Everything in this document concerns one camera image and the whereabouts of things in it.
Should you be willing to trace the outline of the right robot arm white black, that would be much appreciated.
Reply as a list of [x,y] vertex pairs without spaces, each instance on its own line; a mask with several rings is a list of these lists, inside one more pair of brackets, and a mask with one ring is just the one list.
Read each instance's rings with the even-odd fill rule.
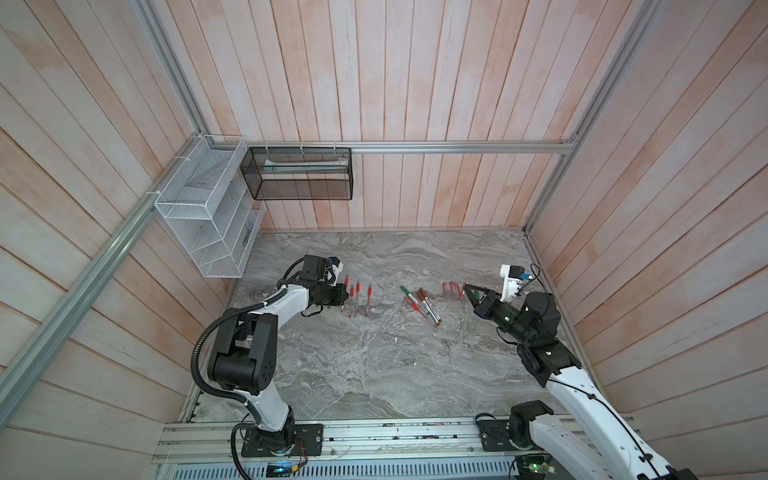
[[515,405],[507,432],[520,449],[540,449],[576,479],[694,479],[656,452],[622,418],[596,387],[571,350],[557,338],[561,319],[554,296],[531,292],[512,306],[502,294],[467,284],[473,313],[492,321],[516,343],[525,369],[581,426],[592,444],[574,436],[541,401]]

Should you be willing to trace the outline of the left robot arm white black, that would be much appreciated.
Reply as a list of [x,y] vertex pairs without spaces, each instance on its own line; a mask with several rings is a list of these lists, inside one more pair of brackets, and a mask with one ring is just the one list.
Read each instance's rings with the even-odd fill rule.
[[343,305],[349,292],[339,280],[342,270],[337,257],[304,256],[288,268],[271,296],[226,310],[193,347],[194,383],[210,396],[241,404],[253,418],[245,425],[248,436],[274,455],[296,443],[292,408],[273,384],[278,330],[310,307]]

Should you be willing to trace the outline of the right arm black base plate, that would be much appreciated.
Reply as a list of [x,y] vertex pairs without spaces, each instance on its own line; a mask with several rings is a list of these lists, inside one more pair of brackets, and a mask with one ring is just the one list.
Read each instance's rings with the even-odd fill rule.
[[518,448],[510,439],[507,420],[482,417],[475,424],[479,431],[480,442],[484,452],[518,451]]

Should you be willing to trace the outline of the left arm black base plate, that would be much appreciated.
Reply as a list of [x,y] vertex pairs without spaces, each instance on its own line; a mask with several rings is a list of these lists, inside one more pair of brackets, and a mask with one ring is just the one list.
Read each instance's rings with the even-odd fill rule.
[[241,455],[245,458],[319,456],[323,446],[323,424],[299,424],[293,432],[268,432],[247,426]]

